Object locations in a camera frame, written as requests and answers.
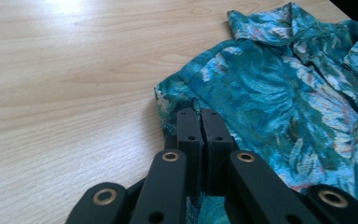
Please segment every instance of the floral shirt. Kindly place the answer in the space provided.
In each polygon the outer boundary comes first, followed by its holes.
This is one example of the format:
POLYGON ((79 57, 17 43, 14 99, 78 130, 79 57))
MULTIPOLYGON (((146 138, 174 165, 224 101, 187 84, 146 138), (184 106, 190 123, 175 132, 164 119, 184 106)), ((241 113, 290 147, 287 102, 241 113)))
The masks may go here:
MULTIPOLYGON (((358 200, 358 21, 320 22, 294 3, 228 19, 235 39, 156 86, 164 132, 177 111, 211 108, 291 189, 327 184, 358 200)), ((222 199, 203 202, 193 219, 227 221, 222 199)))

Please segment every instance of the fabric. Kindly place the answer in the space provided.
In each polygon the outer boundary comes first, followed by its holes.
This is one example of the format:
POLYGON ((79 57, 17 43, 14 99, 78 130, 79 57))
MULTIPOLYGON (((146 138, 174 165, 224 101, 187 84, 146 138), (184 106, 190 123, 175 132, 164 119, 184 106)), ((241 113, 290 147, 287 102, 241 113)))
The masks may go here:
MULTIPOLYGON (((358 200, 358 21, 320 22, 293 3, 228 20, 233 40, 156 86, 164 132, 175 134, 177 111, 211 108, 288 187, 327 184, 358 200)), ((192 220, 227 222, 221 203, 207 197, 192 220)))

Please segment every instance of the wooden table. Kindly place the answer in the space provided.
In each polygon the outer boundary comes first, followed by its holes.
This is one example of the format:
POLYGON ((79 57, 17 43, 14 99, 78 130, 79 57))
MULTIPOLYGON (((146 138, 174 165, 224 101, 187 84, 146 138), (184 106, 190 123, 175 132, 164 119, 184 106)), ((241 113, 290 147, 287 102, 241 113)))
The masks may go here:
POLYGON ((93 185, 145 177, 163 148, 153 87, 232 38, 227 11, 288 2, 0 1, 0 223, 64 223, 93 185))

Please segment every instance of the floral pattern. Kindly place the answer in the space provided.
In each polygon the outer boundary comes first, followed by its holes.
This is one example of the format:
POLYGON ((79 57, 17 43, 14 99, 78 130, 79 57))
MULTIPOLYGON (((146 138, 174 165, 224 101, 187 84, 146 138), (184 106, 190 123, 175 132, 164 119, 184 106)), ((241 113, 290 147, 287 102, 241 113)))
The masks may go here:
MULTIPOLYGON (((156 86, 164 132, 175 134, 180 109, 211 108, 288 187, 327 184, 358 200, 358 21, 320 22, 293 3, 228 19, 234 40, 156 86)), ((204 207, 221 200, 204 201, 199 223, 227 220, 204 207)))

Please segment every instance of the wood grain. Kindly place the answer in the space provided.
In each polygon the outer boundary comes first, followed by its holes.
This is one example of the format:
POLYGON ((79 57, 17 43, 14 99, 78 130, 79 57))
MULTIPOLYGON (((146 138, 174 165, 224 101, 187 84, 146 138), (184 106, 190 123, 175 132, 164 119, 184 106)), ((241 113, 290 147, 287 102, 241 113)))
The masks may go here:
POLYGON ((153 87, 231 38, 227 11, 285 3, 0 1, 0 223, 64 223, 93 185, 145 177, 163 147, 153 87))

